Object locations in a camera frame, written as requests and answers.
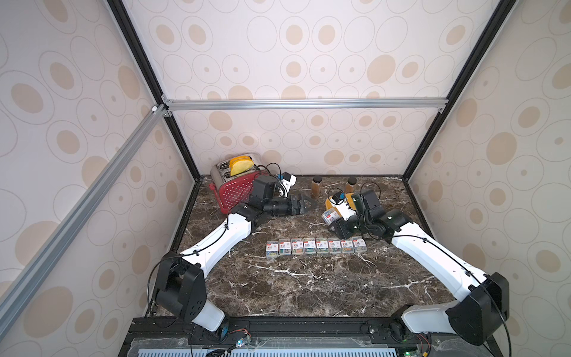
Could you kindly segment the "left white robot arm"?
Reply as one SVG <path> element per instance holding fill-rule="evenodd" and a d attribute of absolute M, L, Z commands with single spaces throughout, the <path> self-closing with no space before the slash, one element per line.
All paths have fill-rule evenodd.
<path fill-rule="evenodd" d="M 156 303 L 185 324 L 200 326 L 223 340 L 228 317 L 208 300 L 205 278 L 238 242 L 271 218 L 302 215 L 318 206 L 309 196 L 289 192 L 293 175 L 285 173 L 284 178 L 288 181 L 282 183 L 273 176 L 258 176 L 220 226 L 181 254 L 165 254 L 152 270 L 156 282 L 147 288 L 149 304 Z"/>

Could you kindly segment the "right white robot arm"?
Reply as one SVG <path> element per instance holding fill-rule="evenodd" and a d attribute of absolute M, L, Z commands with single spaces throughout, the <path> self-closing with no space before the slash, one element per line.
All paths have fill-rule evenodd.
<path fill-rule="evenodd" d="M 396 333 L 448 333 L 484 345 L 509 318 L 509 282 L 465 262 L 399 210 L 386 211 L 376 193 L 336 193 L 324 221 L 341 240 L 381 239 L 404 251 L 452 294 L 449 303 L 411 305 L 396 315 Z"/>

